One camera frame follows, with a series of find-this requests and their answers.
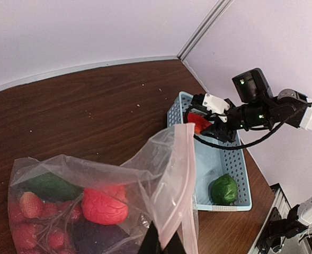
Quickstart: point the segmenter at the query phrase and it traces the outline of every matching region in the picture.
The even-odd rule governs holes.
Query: blue plastic basket
[[[183,114],[191,105],[191,100],[192,95],[185,92],[179,93],[179,97],[167,112],[167,126],[183,123]],[[240,145],[238,135],[234,143],[222,143],[216,139],[200,137],[222,146]],[[194,141],[194,146],[197,167],[195,194],[198,210],[249,211],[252,207],[252,201],[243,151],[216,149],[197,140]],[[238,187],[237,200],[228,206],[215,205],[209,196],[209,185],[224,174],[229,174],[236,181]]]

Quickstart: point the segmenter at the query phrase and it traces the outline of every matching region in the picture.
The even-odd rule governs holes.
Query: white backdrop
[[[185,62],[209,92],[236,105],[241,101],[231,78],[255,67],[274,94],[292,88],[312,98],[312,1],[234,1]],[[264,134],[241,137],[249,143]],[[292,205],[312,195],[312,133],[287,125],[250,152]]]
[[[0,0],[0,85],[121,59],[175,56],[217,0]]]

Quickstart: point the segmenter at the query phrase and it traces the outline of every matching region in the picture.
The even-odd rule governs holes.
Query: table surface
[[[7,217],[15,159],[66,154],[120,165],[166,127],[166,112],[182,90],[204,93],[179,60],[170,60],[81,71],[0,92],[0,253],[15,253]],[[245,158],[253,208],[199,212],[200,253],[247,253],[264,223],[274,196],[247,151]]]

